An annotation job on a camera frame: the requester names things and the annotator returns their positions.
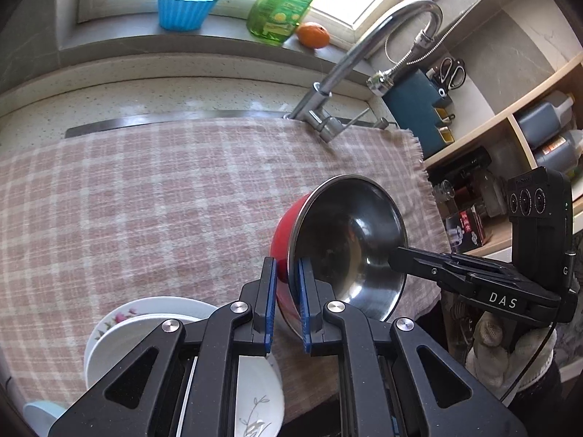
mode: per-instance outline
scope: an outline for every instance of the oil bottle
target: oil bottle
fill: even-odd
[[[247,17],[253,36],[282,45],[296,30],[313,0],[256,0]]]

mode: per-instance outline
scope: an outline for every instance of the blue silicone cup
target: blue silicone cup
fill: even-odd
[[[160,26],[170,31],[199,29],[219,0],[158,0]]]

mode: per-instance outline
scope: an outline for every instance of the blue gripper pad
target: blue gripper pad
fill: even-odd
[[[267,308],[265,310],[265,352],[271,352],[271,344],[273,343],[273,324],[275,322],[275,288],[278,281],[278,274],[276,262],[274,261],[271,267],[271,276],[269,278],[269,293],[267,295]]]
[[[304,342],[304,351],[310,353],[312,349],[312,337],[310,335],[310,311],[308,310],[308,295],[305,291],[304,268],[301,262],[297,264],[297,278],[300,283],[300,315],[301,315],[301,335]]]

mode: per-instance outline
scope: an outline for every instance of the white glove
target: white glove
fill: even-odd
[[[474,344],[467,355],[466,368],[500,399],[530,361],[548,332],[548,328],[538,328],[527,332],[518,339],[514,351],[509,354],[499,346],[502,343],[502,322],[490,312],[485,312],[476,325]],[[553,348],[556,341],[557,331],[553,330],[549,341],[520,383],[504,399],[505,406],[511,403],[517,392],[533,385],[546,373],[553,361]]]

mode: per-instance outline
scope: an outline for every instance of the orange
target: orange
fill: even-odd
[[[302,23],[296,29],[296,34],[306,48],[321,49],[330,44],[330,33],[318,23]]]

